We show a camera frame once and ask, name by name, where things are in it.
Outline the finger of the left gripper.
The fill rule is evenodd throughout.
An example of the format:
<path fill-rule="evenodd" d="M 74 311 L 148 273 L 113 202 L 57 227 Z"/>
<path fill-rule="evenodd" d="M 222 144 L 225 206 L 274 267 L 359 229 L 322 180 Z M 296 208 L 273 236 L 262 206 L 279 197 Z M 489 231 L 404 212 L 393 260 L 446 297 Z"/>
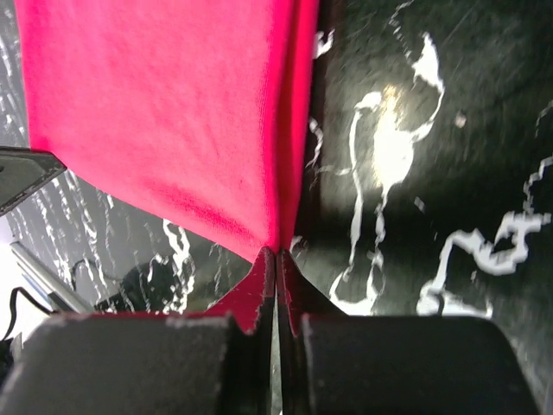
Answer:
<path fill-rule="evenodd" d="M 28 148 L 1 147 L 0 159 L 2 216 L 67 170 L 54 154 Z"/>

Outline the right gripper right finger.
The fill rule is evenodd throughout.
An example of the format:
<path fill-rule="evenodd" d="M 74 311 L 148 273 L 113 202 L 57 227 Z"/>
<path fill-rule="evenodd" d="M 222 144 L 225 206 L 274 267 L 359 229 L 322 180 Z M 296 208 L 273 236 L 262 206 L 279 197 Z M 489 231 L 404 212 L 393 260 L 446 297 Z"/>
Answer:
<path fill-rule="evenodd" d="M 536 414 L 501 330 L 471 316 L 349 316 L 276 258 L 286 414 Z"/>

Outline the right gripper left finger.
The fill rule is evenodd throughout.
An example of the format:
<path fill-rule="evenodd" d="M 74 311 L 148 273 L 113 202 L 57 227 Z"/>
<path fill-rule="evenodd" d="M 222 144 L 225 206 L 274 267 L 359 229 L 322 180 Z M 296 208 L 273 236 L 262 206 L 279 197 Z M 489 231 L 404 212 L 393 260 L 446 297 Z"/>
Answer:
<path fill-rule="evenodd" d="M 267 414 L 275 256 L 211 309 L 49 317 L 1 390 L 4 414 Z"/>

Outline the crimson t shirt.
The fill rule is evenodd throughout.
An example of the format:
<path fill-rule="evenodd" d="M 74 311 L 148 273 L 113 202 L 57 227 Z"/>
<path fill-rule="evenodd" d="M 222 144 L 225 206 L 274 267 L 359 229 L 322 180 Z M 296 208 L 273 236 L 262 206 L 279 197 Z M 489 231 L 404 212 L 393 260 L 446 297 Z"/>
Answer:
<path fill-rule="evenodd" d="M 29 144 L 244 259 L 289 245 L 316 1 L 18 1 Z"/>

